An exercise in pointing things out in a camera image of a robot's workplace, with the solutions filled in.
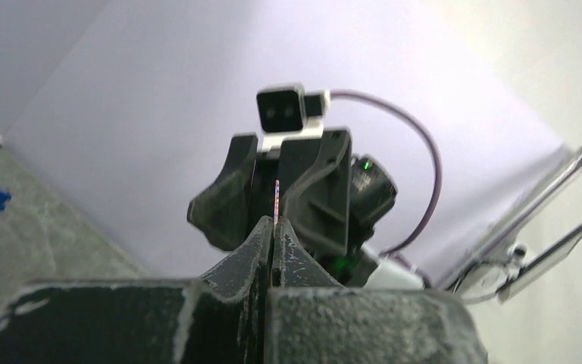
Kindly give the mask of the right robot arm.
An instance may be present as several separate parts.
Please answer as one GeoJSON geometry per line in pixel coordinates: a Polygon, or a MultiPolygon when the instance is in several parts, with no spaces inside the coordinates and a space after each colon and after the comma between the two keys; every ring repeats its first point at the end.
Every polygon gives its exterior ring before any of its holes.
{"type": "Polygon", "coordinates": [[[219,175],[194,197],[188,222],[223,251],[265,219],[274,226],[271,282],[278,287],[422,290],[428,279],[402,259],[365,248],[397,189],[369,156],[355,157],[349,131],[320,136],[253,134],[230,142],[219,175]]]}

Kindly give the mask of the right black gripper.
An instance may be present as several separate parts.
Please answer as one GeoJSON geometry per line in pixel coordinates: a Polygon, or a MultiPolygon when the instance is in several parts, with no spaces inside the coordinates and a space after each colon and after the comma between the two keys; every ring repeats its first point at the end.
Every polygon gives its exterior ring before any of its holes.
{"type": "Polygon", "coordinates": [[[274,217],[278,172],[280,214],[289,220],[301,242],[320,254],[346,255],[352,154],[349,130],[327,129],[319,139],[285,140],[281,150],[258,154],[257,146],[254,134],[233,136],[219,175],[190,201],[187,221],[212,246],[235,250],[247,235],[249,198],[251,227],[262,216],[274,217]]]}

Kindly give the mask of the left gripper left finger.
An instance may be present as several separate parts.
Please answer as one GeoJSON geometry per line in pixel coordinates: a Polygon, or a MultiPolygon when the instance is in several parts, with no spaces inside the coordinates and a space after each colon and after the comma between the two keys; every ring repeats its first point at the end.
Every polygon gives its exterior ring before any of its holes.
{"type": "Polygon", "coordinates": [[[198,278],[38,281],[0,316],[0,363],[260,363],[274,223],[198,278]]]}

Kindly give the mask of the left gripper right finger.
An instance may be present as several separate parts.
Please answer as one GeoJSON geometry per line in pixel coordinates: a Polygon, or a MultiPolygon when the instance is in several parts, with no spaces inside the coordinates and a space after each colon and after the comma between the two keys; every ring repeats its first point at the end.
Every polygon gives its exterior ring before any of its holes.
{"type": "Polygon", "coordinates": [[[432,290],[339,285],[302,248],[290,222],[275,229],[280,283],[268,291],[268,363],[485,363],[468,310],[432,290]]]}

